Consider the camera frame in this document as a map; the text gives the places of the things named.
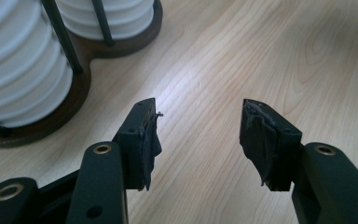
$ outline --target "dark wooden base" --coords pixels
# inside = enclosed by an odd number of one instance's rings
[[[61,128],[77,113],[87,98],[91,83],[91,60],[132,54],[146,47],[156,38],[162,24],[162,5],[159,0],[155,1],[154,10],[152,22],[142,33],[129,39],[115,41],[113,46],[106,46],[103,41],[88,40],[68,31],[83,72],[74,74],[71,89],[56,110],[35,123],[11,129],[7,137],[0,137],[0,147],[29,144]]]

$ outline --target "black bracket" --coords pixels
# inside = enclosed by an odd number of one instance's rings
[[[78,171],[39,189],[31,178],[0,183],[0,223],[128,223],[126,189],[149,189],[161,152],[155,99],[137,103],[113,142],[90,146]]]
[[[358,170],[336,147],[301,145],[301,131],[271,107],[244,100],[240,142],[271,191],[289,191],[300,223],[358,223]]]

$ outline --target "light wood grain surface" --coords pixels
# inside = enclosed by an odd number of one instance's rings
[[[95,60],[78,114],[28,146],[0,149],[0,182],[40,187],[111,140],[133,104],[156,97],[163,152],[150,191],[128,191],[131,223],[297,223],[290,192],[269,192],[239,143],[243,98],[271,105],[358,167],[358,0],[162,0],[158,38]]]

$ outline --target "table surface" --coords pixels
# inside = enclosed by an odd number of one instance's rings
[[[78,169],[132,106],[156,97],[163,152],[150,191],[128,191],[131,223],[297,223],[290,192],[260,187],[239,143],[243,98],[269,104],[302,143],[343,150],[358,168],[358,0],[162,0],[159,36],[94,60],[88,99],[57,132],[0,149],[0,182],[39,187]]]

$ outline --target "screw hole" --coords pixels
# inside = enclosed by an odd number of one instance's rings
[[[0,189],[0,202],[16,197],[17,195],[19,195],[22,192],[23,189],[24,189],[24,186],[19,183],[11,184],[4,188],[1,188]]]
[[[334,156],[336,155],[336,151],[329,147],[317,147],[316,151],[326,156]]]
[[[107,152],[109,152],[112,149],[112,147],[108,146],[108,145],[102,145],[102,146],[98,146],[96,148],[94,148],[94,150],[92,150],[95,154],[105,154]]]
[[[103,213],[103,209],[101,206],[93,206],[87,211],[88,218],[96,218],[99,217]]]

